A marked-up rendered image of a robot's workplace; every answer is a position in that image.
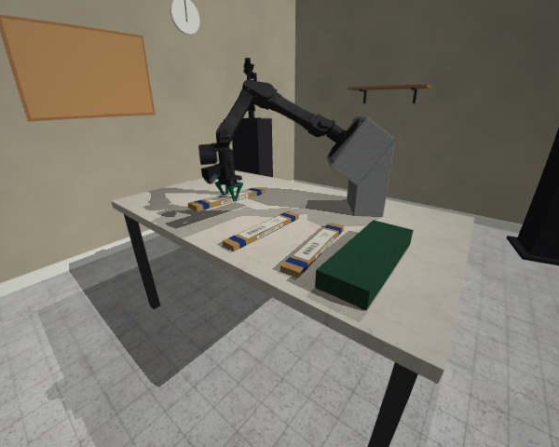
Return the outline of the white welding electrode pack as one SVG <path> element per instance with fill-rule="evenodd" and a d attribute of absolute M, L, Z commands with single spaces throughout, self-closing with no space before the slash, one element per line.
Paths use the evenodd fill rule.
<path fill-rule="evenodd" d="M 264 237 L 298 219 L 299 214 L 289 211 L 284 212 L 279 216 L 223 240 L 223 246 L 232 251 L 237 251 L 255 240 Z"/>
<path fill-rule="evenodd" d="M 280 272 L 299 278 L 343 231 L 344 225 L 326 224 L 280 266 Z"/>

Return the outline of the cream welding electrode pack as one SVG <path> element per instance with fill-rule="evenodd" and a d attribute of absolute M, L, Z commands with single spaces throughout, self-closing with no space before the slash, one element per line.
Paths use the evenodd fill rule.
<path fill-rule="evenodd" d="M 266 193 L 266 189 L 254 187 L 239 192 L 238 200 L 245 198 L 260 196 Z M 207 210 L 224 204 L 235 202 L 230 194 L 225 194 L 221 196 L 214 196 L 194 202 L 188 203 L 188 208 L 195 211 Z"/>

